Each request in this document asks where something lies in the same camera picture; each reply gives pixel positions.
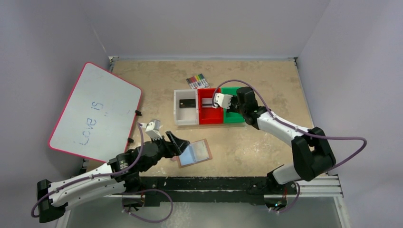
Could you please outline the pink leather card holder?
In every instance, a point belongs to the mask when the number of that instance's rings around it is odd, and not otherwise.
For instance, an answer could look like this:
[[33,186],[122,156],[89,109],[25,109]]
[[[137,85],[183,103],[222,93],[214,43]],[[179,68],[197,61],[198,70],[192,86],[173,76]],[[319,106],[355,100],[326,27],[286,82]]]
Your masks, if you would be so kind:
[[170,160],[178,163],[179,168],[188,167],[212,159],[212,153],[206,139],[195,141],[179,155]]

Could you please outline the green plastic bin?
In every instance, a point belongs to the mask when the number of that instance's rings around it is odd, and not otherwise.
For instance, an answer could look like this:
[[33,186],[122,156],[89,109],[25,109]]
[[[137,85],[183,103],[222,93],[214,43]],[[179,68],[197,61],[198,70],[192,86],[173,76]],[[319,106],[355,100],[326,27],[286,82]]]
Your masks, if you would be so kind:
[[[221,93],[237,97],[236,91],[240,87],[221,87]],[[223,121],[225,124],[244,123],[245,120],[239,113],[228,112],[223,109]]]

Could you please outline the white plastic bin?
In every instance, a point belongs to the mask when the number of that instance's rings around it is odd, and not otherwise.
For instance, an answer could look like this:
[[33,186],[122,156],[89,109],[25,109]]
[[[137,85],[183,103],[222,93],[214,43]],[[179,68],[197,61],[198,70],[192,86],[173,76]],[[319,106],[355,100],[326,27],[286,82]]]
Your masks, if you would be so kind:
[[[180,99],[196,99],[195,108],[179,108]],[[197,90],[185,89],[174,90],[173,92],[173,116],[174,122],[177,126],[188,126],[199,124],[199,105],[197,102]]]

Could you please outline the red plastic bin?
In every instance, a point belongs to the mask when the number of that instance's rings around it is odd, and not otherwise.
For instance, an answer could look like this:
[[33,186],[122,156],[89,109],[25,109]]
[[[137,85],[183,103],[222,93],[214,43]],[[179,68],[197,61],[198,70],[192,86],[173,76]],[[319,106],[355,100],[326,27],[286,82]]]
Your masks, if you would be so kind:
[[199,124],[222,124],[223,121],[223,108],[203,108],[202,98],[213,98],[214,88],[204,88],[197,90],[197,101],[199,105]]

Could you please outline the red framed whiteboard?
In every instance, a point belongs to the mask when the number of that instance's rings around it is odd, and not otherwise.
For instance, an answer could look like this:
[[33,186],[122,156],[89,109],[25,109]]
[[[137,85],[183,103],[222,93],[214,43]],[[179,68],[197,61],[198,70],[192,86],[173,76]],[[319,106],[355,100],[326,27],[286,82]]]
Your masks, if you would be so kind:
[[142,90],[84,64],[48,141],[51,149],[100,162],[126,151]]

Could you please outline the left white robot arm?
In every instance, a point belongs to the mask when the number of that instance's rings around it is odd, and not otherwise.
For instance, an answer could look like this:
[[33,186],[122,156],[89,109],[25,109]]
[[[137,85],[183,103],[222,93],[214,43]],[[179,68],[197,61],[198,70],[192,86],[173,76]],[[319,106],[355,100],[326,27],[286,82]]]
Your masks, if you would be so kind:
[[31,216],[40,223],[62,217],[65,212],[86,201],[110,194],[137,194],[145,189],[139,174],[155,166],[162,158],[181,155],[191,144],[167,131],[165,139],[142,142],[139,147],[118,154],[98,168],[59,182],[47,179],[37,183],[37,203]]

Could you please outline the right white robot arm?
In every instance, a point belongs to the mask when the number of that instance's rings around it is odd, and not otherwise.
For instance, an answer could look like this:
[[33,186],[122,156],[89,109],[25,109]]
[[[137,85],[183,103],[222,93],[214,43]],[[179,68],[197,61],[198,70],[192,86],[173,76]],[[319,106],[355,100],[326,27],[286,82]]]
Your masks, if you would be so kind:
[[291,147],[293,162],[268,173],[267,188],[270,192],[279,193],[289,182],[311,181],[336,164],[321,128],[300,127],[260,106],[252,88],[241,87],[236,95],[216,95],[214,100],[228,112],[240,114],[248,125],[270,133]]

